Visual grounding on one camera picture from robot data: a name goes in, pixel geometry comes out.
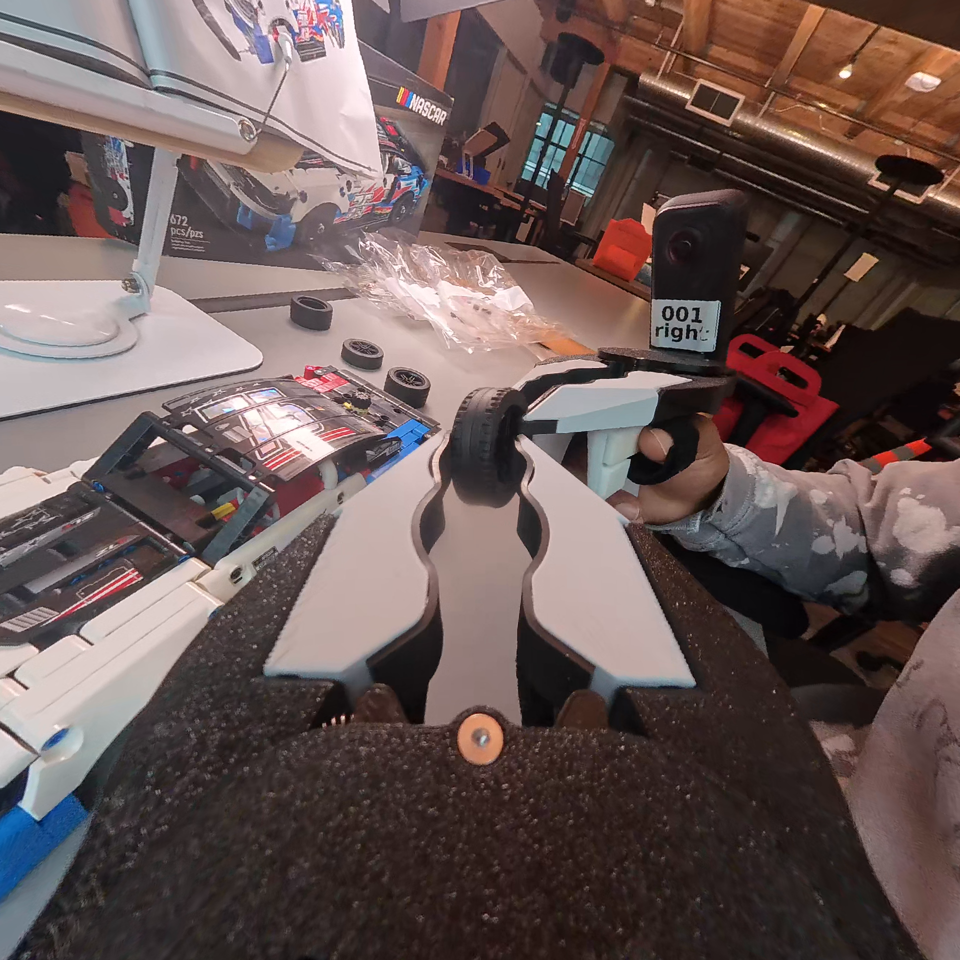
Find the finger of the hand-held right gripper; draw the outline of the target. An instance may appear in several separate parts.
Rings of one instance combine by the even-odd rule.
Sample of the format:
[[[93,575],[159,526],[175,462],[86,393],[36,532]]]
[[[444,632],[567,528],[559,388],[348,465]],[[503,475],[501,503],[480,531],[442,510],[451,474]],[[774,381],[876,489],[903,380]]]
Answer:
[[[582,385],[624,376],[617,364],[609,364],[595,357],[559,357],[535,365],[512,388],[522,393],[530,411],[535,401],[556,386]]]
[[[653,421],[661,392],[692,384],[692,377],[648,370],[535,369],[517,386],[528,402],[517,434],[639,428]]]

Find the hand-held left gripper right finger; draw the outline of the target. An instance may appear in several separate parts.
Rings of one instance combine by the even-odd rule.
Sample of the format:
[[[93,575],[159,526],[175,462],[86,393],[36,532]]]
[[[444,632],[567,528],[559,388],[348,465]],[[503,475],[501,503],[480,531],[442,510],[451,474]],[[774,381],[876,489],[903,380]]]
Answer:
[[[529,465],[521,492],[541,530],[524,584],[532,625],[584,664],[595,692],[693,689],[626,518],[531,438],[517,449]]]

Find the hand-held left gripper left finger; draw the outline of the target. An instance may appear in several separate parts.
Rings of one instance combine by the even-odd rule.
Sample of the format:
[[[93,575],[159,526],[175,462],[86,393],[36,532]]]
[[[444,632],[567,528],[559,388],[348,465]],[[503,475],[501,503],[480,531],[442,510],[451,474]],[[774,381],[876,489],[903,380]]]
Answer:
[[[374,664],[426,627],[439,602],[429,554],[446,528],[450,431],[342,508],[263,666],[269,678],[367,685]]]

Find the black toy car tire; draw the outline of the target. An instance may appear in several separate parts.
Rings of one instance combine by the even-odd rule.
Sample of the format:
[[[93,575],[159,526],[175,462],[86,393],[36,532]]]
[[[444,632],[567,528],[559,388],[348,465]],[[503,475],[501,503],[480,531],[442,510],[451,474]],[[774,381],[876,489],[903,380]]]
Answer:
[[[448,444],[452,484],[462,502],[498,509],[517,492],[522,458],[516,442],[527,409],[515,388],[481,388],[463,399]]]

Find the person's right forearm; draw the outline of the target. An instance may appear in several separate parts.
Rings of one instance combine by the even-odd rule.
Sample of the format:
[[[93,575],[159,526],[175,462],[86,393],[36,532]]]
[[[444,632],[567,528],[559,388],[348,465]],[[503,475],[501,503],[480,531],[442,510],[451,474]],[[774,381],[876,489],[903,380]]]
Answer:
[[[685,548],[844,614],[958,629],[959,462],[814,473],[726,450],[714,503],[666,527]]]

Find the person's right hand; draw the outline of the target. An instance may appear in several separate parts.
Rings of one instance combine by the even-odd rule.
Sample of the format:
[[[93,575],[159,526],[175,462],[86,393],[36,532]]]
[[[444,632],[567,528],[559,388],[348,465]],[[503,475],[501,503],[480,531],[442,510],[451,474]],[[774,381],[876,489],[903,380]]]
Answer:
[[[640,486],[637,494],[621,489],[606,499],[629,522],[680,522],[710,507],[721,492],[730,468],[728,450],[708,415],[689,421],[698,432],[698,447],[684,471],[659,485]]]

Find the orange plastic bin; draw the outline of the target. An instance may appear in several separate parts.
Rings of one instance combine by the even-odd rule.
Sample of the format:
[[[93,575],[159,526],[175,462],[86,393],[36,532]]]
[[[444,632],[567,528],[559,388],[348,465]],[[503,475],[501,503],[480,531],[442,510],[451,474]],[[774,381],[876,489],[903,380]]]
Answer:
[[[641,221],[611,219],[592,257],[592,266],[623,282],[634,282],[651,257],[653,238]]]

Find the clear plastic bags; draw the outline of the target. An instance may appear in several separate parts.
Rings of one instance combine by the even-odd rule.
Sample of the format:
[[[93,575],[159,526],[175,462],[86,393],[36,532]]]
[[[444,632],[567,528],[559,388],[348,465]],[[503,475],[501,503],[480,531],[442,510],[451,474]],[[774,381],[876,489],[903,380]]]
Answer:
[[[488,354],[543,350],[593,355],[543,317],[492,252],[423,242],[391,227],[329,240],[310,251],[320,267],[392,318],[430,327],[450,350]]]

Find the red plastic carrier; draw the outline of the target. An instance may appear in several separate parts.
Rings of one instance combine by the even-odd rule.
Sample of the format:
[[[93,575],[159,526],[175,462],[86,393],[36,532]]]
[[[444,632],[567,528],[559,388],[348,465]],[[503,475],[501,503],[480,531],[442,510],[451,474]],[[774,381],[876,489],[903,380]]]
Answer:
[[[763,461],[786,462],[837,411],[812,366],[755,335],[733,338],[726,362],[736,383],[714,424],[722,441]]]

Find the toy brick race car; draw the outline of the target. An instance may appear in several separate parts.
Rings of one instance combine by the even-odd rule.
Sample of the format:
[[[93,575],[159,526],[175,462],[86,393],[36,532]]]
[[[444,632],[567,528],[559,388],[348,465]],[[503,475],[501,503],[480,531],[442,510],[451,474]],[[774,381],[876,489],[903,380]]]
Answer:
[[[186,647],[312,522],[440,431],[335,366],[194,390],[99,458],[2,473],[2,900]]]

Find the toy car box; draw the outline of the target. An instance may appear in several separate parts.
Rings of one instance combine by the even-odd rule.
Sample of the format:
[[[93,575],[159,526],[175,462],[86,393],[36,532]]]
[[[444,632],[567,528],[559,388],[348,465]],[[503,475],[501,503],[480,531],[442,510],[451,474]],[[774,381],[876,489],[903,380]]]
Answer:
[[[359,48],[379,149],[372,174],[312,150],[275,174],[184,155],[164,255],[318,269],[347,259],[362,232],[419,233],[453,100],[364,41]]]

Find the white book stand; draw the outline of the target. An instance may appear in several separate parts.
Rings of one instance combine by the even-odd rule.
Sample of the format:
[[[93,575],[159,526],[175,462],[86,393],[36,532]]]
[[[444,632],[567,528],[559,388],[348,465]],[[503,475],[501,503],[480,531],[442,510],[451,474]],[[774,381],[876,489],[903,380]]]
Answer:
[[[158,285],[186,154],[246,159],[245,115],[151,80],[131,2],[2,2],[2,111],[153,149],[138,248],[121,280],[2,280],[2,420],[244,374],[261,351]]]

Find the person's grey patterned sweatshirt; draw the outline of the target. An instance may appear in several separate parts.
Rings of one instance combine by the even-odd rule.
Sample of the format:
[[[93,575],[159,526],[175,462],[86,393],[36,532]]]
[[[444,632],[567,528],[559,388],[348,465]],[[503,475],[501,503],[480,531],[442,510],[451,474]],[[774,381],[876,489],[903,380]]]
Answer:
[[[959,957],[959,599],[870,725],[812,722],[870,867],[926,958]]]

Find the open instruction booklet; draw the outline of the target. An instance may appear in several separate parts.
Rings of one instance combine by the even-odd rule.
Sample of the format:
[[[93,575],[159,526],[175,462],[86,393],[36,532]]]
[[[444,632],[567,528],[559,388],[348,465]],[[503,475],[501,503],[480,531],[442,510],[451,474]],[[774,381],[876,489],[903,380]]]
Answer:
[[[2,111],[252,172],[379,165],[351,2],[3,1]]]

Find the metal air duct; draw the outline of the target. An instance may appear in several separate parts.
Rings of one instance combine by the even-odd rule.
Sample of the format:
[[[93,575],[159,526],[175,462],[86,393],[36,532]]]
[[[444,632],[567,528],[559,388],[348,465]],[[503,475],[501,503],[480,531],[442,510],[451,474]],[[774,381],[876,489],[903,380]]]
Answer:
[[[876,166],[877,152],[823,126],[818,106],[793,102],[784,111],[764,109],[709,80],[654,73],[640,75],[637,93],[643,104],[697,119],[712,132],[834,183],[873,191],[890,184]]]

